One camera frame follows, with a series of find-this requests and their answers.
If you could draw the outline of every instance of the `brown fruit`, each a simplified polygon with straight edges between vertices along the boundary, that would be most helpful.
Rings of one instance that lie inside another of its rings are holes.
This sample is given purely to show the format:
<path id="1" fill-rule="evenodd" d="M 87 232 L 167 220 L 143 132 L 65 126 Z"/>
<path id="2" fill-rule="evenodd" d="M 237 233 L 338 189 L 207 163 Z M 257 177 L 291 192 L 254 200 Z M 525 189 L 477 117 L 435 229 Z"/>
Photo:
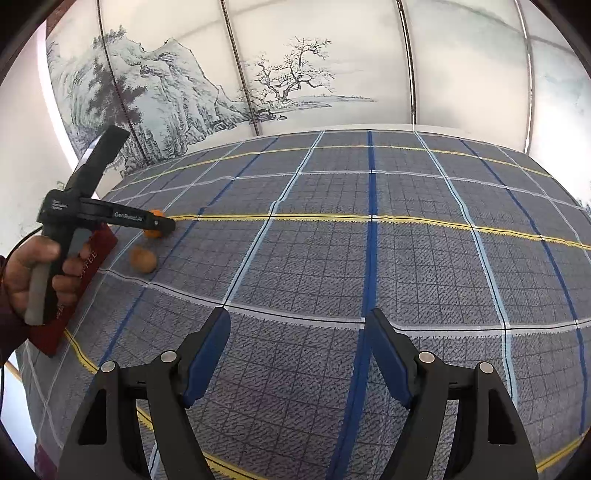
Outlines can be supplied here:
<path id="1" fill-rule="evenodd" d="M 150 212 L 159 217 L 166 217 L 164 212 L 161 210 L 150 210 Z M 162 232 L 158 230 L 144 230 L 144 235 L 148 238 L 160 238 L 162 236 Z"/>
<path id="2" fill-rule="evenodd" d="M 133 247 L 129 252 L 129 263 L 140 273 L 152 273 L 158 266 L 158 257 L 150 250 Z"/>

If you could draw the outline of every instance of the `red book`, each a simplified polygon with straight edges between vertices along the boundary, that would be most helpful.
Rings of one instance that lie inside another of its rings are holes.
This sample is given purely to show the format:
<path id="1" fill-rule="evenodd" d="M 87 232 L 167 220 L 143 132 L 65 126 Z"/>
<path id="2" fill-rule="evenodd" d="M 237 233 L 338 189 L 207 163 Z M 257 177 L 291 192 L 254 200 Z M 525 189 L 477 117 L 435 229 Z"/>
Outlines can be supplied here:
<path id="1" fill-rule="evenodd" d="M 113 234 L 109 226 L 104 223 L 100 229 L 92 234 L 89 244 L 91 253 L 85 262 L 85 268 L 82 272 L 78 298 L 82 298 L 82 294 L 85 292 L 86 287 L 88 287 L 92 277 L 95 276 L 97 270 L 105 261 L 105 258 L 107 258 L 117 244 L 117 237 Z M 58 308 L 56 317 L 53 320 L 44 325 L 28 327 L 29 340 L 47 356 L 56 354 L 57 345 L 60 343 L 64 330 L 76 311 L 76 305 L 69 307 L 60 306 Z"/>

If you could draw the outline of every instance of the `mountain painting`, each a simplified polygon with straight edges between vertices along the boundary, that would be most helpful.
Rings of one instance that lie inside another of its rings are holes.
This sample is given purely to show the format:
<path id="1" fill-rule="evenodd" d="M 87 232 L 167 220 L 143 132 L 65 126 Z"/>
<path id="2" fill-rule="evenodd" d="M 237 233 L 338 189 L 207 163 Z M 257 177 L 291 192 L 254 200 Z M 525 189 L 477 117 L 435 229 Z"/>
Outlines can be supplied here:
<path id="1" fill-rule="evenodd" d="M 179 157 L 188 145 L 249 120 L 246 103 L 210 82 L 191 50 L 175 39 L 145 51 L 120 28 L 105 35 L 105 44 L 118 92 L 100 39 L 67 61 L 59 44 L 47 49 L 57 104 L 79 157 L 105 125 L 127 127 L 128 119 L 138 142 L 122 150 L 118 161 L 125 171 Z"/>

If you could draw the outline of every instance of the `trigger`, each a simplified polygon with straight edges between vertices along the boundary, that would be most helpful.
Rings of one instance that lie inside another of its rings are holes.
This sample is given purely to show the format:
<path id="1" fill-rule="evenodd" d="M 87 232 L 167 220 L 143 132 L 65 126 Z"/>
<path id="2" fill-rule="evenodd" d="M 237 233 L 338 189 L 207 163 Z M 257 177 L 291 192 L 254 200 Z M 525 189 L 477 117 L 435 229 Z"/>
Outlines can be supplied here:
<path id="1" fill-rule="evenodd" d="M 416 348 L 408 337 L 394 331 L 378 309 L 365 317 L 365 333 L 390 395 L 405 408 L 410 408 L 417 376 Z"/>
<path id="2" fill-rule="evenodd" d="M 189 365 L 187 388 L 182 397 L 185 408 L 190 408 L 196 400 L 205 395 L 213 372 L 230 337 L 230 316 L 226 310 L 220 310 L 221 314 L 203 339 L 201 348 Z"/>
<path id="3" fill-rule="evenodd" d="M 68 257 L 76 257 L 91 235 L 92 232 L 87 228 L 77 228 L 74 230 L 70 248 L 68 249 Z"/>

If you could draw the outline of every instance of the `yellow stripe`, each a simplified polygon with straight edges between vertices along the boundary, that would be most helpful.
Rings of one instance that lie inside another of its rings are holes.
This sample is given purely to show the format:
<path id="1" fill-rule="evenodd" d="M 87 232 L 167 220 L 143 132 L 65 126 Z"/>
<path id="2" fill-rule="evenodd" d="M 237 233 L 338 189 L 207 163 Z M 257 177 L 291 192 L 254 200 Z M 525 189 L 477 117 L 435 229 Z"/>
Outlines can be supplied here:
<path id="1" fill-rule="evenodd" d="M 323 145 L 320 147 L 316 147 L 316 150 L 318 149 L 322 149 L 322 148 L 367 148 L 367 145 Z M 419 147 L 399 147 L 397 145 L 374 145 L 374 148 L 396 148 L 398 150 L 414 150 L 414 151 L 423 151 L 426 152 L 427 150 L 425 150 L 424 148 L 419 148 Z M 172 170 L 166 170 L 163 171 L 162 173 L 158 173 L 156 175 L 152 175 L 150 177 L 145 177 L 143 179 L 139 179 L 139 180 L 134 180 L 134 181 L 130 181 L 127 185 L 124 185 L 123 187 L 120 187 L 118 189 L 113 189 L 111 190 L 112 192 L 117 192 L 118 190 L 122 190 L 125 187 L 129 186 L 129 185 L 134 185 L 136 183 L 141 183 L 143 181 L 146 180 L 153 180 L 153 179 L 157 179 L 159 177 L 161 177 L 162 175 L 168 175 L 169 173 L 173 173 L 175 171 L 180 171 L 180 170 L 186 170 L 187 168 L 193 168 L 193 167 L 198 167 L 200 165 L 207 165 L 209 163 L 214 163 L 222 160 L 233 160 L 236 158 L 241 158 L 241 157 L 246 157 L 248 155 L 263 155 L 263 154 L 268 154 L 268 153 L 281 153 L 281 152 L 293 152 L 293 151 L 297 151 L 297 150 L 309 150 L 310 147 L 294 147 L 294 148 L 278 148 L 276 150 L 265 150 L 265 151 L 261 151 L 261 152 L 247 152 L 247 153 L 239 153 L 236 155 L 230 155 L 228 157 L 219 157 L 219 158 L 214 158 L 212 160 L 203 160 L 200 162 L 196 162 L 196 163 L 191 163 L 190 165 L 185 165 L 184 167 L 177 167 L 177 168 L 173 168 Z M 482 160 L 486 160 L 486 161 L 491 161 L 494 163 L 500 163 L 502 165 L 509 165 L 510 167 L 515 167 L 515 168 L 519 168 L 518 165 L 515 165 L 513 163 L 509 163 L 506 161 L 502 161 L 502 160 L 494 160 L 493 158 L 486 158 L 486 157 L 477 157 L 475 155 L 470 155 L 467 153 L 462 153 L 462 152 L 452 152 L 452 151 L 447 151 L 447 150 L 431 150 L 432 152 L 436 152 L 436 153 L 446 153 L 446 154 L 450 154 L 450 155 L 461 155 L 463 157 L 470 157 L 470 158 L 477 158 L 478 160 L 482 159 Z M 533 170 L 531 168 L 526 168 L 526 167 L 521 167 L 524 170 L 528 170 L 530 172 L 533 173 L 537 173 L 538 175 L 543 175 L 544 177 L 549 177 L 549 178 L 553 178 L 552 175 L 548 175 L 547 173 L 543 173 L 541 171 L 538 170 Z"/>
<path id="2" fill-rule="evenodd" d="M 146 177 L 146 178 L 143 178 L 143 179 L 139 179 L 139 180 L 135 180 L 135 181 L 130 181 L 127 185 L 133 185 L 135 183 L 140 183 L 142 181 L 157 179 L 158 177 L 161 177 L 162 175 L 165 175 L 165 174 L 168 175 L 169 173 L 173 173 L 175 171 L 186 170 L 187 168 L 198 167 L 199 165 L 207 165 L 209 163 L 217 162 L 218 160 L 220 160 L 220 161 L 222 161 L 222 160 L 234 160 L 236 158 L 247 157 L 248 155 L 261 155 L 263 153 L 292 152 L 292 151 L 295 151 L 295 150 L 308 150 L 309 148 L 310 147 L 279 148 L 277 150 L 265 150 L 263 152 L 239 153 L 239 154 L 236 154 L 236 155 L 230 155 L 228 157 L 214 158 L 212 160 L 203 160 L 203 161 L 199 161 L 197 163 L 191 163 L 190 165 L 185 165 L 184 167 L 177 167 L 177 168 L 173 168 L 172 170 L 166 170 L 166 171 L 163 171 L 162 173 L 158 173 L 157 175 L 152 175 L 151 177 Z"/>
<path id="3" fill-rule="evenodd" d="M 566 457 L 570 452 L 575 450 L 579 445 L 581 445 L 581 442 L 583 441 L 585 435 L 587 435 L 588 431 L 589 430 L 587 429 L 587 431 L 585 433 L 583 433 L 581 436 L 575 438 L 567 446 L 561 448 L 558 452 L 553 453 L 548 458 L 545 458 L 541 462 L 537 463 L 535 467 L 536 467 L 538 473 L 542 473 L 547 468 L 550 468 L 552 465 L 555 465 L 556 463 L 561 461 L 564 457 Z"/>
<path id="4" fill-rule="evenodd" d="M 70 346 L 74 350 L 82 366 L 85 367 L 92 374 L 97 373 L 98 367 L 85 355 L 76 339 L 67 329 L 64 330 L 64 336 L 68 339 Z M 136 407 L 136 409 L 138 412 L 138 420 L 141 423 L 143 423 L 148 429 L 154 431 L 154 425 L 152 424 L 152 418 L 150 417 L 150 415 L 139 407 Z M 209 453 L 203 452 L 203 456 L 205 457 L 205 460 L 207 461 L 209 468 L 235 480 L 267 480 L 262 476 L 247 472 L 246 470 L 243 470 L 240 467 L 237 467 L 236 465 L 224 462 L 224 460 L 214 457 Z"/>
<path id="5" fill-rule="evenodd" d="M 248 214 L 248 215 L 173 215 L 170 218 L 174 220 L 199 220 L 205 222 L 224 222 L 224 221 L 255 221 L 267 220 L 268 214 Z M 345 215 L 338 213 L 277 213 L 273 216 L 275 220 L 291 220 L 296 222 L 370 222 L 372 218 L 369 215 Z M 435 220 L 430 218 L 413 217 L 413 216 L 392 216 L 392 215 L 375 215 L 374 221 L 378 223 L 416 223 L 422 225 L 443 226 L 447 228 L 456 228 L 460 230 L 472 230 L 472 227 L 467 223 L 445 222 L 443 220 Z M 566 245 L 568 247 L 580 248 L 582 250 L 591 251 L 591 245 L 558 238 L 555 236 L 537 235 L 535 233 L 518 232 L 504 228 L 495 228 L 491 226 L 476 226 L 475 230 L 482 233 L 491 233 L 494 235 L 505 235 L 516 238 L 524 238 L 534 242 L 549 242 L 554 244 Z"/>
<path id="6" fill-rule="evenodd" d="M 476 155 L 470 155 L 468 153 L 451 152 L 451 151 L 447 151 L 447 150 L 431 150 L 431 151 L 436 152 L 436 153 L 447 153 L 449 155 L 461 155 L 462 157 L 477 158 L 479 160 L 482 159 L 482 160 L 491 161 L 494 163 L 500 163 L 501 165 L 509 165 L 510 167 L 519 168 L 519 165 L 515 165 L 514 163 L 510 163 L 510 162 L 506 162 L 506 161 L 502 161 L 502 160 L 495 160 L 494 158 L 477 157 Z M 553 178 L 552 175 L 548 175 L 547 173 L 544 173 L 542 171 L 533 170 L 532 168 L 527 168 L 527 167 L 521 167 L 521 168 L 523 168 L 524 170 L 527 170 L 527 171 L 531 171 L 533 173 L 537 173 L 538 175 L 542 175 L 544 177 Z"/>
<path id="7" fill-rule="evenodd" d="M 85 355 L 78 342 L 76 342 L 76 339 L 67 329 L 64 330 L 64 335 L 70 342 L 70 346 L 72 346 L 74 353 L 78 357 L 78 360 L 83 365 L 83 367 L 85 367 L 92 374 L 97 373 L 99 368 Z"/>
<path id="8" fill-rule="evenodd" d="M 68 339 L 69 344 L 74 349 L 80 363 L 88 370 L 90 370 L 90 372 L 96 373 L 98 369 L 92 362 L 88 360 L 88 357 L 82 352 L 80 345 L 78 344 L 78 342 L 76 342 L 72 334 L 68 330 L 64 330 L 64 335 Z M 22 382 L 20 375 L 17 376 L 17 379 Z M 153 431 L 154 426 L 152 425 L 152 418 L 150 417 L 150 415 L 148 415 L 144 410 L 142 410 L 139 407 L 137 407 L 137 411 L 139 420 L 144 425 L 146 425 L 146 427 Z M 558 452 L 555 452 L 549 457 L 542 460 L 541 462 L 536 463 L 535 467 L 538 473 L 542 473 L 547 468 L 555 465 L 564 457 L 566 457 L 570 452 L 575 450 L 581 444 L 585 435 L 587 435 L 588 432 L 589 430 L 587 430 L 581 436 L 575 438 L 572 442 L 570 442 L 567 446 L 561 448 Z M 219 458 L 214 457 L 213 455 L 210 455 L 206 452 L 203 452 L 203 455 L 206 458 L 207 464 L 210 466 L 210 468 L 212 468 L 216 472 L 221 473 L 222 475 L 226 475 L 236 480 L 266 480 L 264 477 L 255 475 L 254 473 L 247 472 L 246 470 L 242 470 L 236 465 L 224 462 L 223 460 L 220 460 Z"/>

